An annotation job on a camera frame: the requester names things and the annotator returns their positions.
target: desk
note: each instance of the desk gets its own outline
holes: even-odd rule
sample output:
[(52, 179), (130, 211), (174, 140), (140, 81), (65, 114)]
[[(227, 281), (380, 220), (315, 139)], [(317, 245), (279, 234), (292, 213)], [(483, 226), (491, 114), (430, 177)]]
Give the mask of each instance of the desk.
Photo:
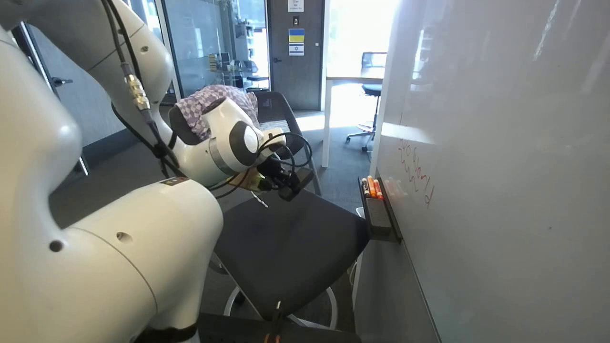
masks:
[(332, 110), (332, 87), (340, 83), (382, 83), (380, 74), (334, 74), (327, 76), (327, 97), (325, 97), (325, 139), (323, 139), (323, 167), (330, 165), (330, 110)]

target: whiteboard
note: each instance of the whiteboard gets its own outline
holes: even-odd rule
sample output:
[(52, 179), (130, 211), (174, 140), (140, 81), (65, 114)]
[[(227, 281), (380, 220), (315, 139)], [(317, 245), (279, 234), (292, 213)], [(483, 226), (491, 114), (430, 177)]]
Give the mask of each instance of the whiteboard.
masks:
[[(443, 341), (610, 341), (610, 1), (430, 3), (401, 5), (372, 169)], [(386, 253), (363, 283), (393, 341)]]

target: chair backrest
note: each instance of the chair backrest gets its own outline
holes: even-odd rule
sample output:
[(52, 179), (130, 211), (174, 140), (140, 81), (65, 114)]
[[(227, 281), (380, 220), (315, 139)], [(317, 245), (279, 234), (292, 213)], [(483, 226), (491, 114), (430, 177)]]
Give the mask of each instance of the chair backrest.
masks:
[(384, 76), (388, 51), (363, 51), (361, 72)]
[(304, 131), (298, 123), (298, 118), (288, 102), (288, 99), (279, 91), (254, 91), (258, 97), (258, 119), (275, 121), (285, 119), (290, 135), (287, 137), (288, 148), (296, 154), (304, 148)]

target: door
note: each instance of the door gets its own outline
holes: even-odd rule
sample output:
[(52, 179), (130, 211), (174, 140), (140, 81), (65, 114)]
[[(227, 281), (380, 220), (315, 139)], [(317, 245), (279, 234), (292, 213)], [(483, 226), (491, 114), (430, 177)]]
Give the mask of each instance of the door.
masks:
[(296, 110), (321, 110), (325, 0), (267, 0), (271, 87)]

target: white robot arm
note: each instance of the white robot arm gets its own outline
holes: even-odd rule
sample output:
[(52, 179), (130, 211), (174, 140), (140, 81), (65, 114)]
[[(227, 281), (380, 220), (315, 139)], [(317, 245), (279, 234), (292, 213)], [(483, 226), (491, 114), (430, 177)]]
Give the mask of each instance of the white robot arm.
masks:
[(144, 186), (60, 228), (48, 196), (79, 159), (81, 131), (4, 28), (37, 24), (107, 89), (123, 121), (147, 144), (170, 144), (172, 129), (157, 110), (170, 83), (168, 53), (130, 7), (113, 0), (151, 99), (151, 110), (136, 108), (109, 1), (0, 0), (0, 341), (115, 343), (145, 327), (191, 337), (224, 224), (205, 184), (260, 161), (269, 139), (226, 100), (208, 114), (214, 137), (203, 144), (178, 139), (172, 148), (187, 179)]

